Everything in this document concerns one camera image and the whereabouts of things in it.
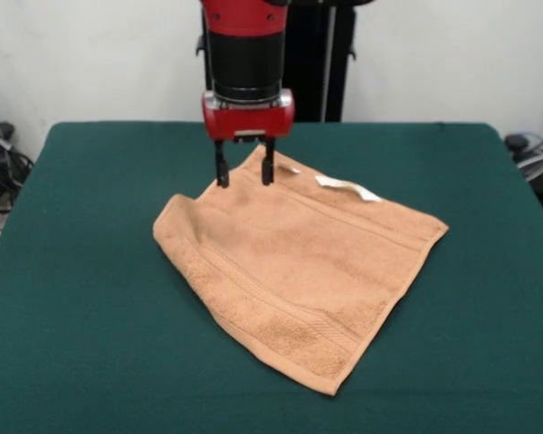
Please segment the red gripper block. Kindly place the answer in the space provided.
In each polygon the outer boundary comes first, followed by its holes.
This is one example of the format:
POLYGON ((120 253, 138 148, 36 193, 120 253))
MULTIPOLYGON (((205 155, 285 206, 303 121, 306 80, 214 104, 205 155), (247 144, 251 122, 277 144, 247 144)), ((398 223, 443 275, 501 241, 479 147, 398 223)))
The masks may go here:
POLYGON ((202 96, 202 109, 207 135, 214 141, 216 184, 222 188, 229 186, 223 141, 242 137, 266 137, 262 184, 272 184, 276 138, 289 135, 293 125, 295 101, 292 92, 282 90, 272 102, 238 105, 219 99, 213 91, 207 90, 202 96))

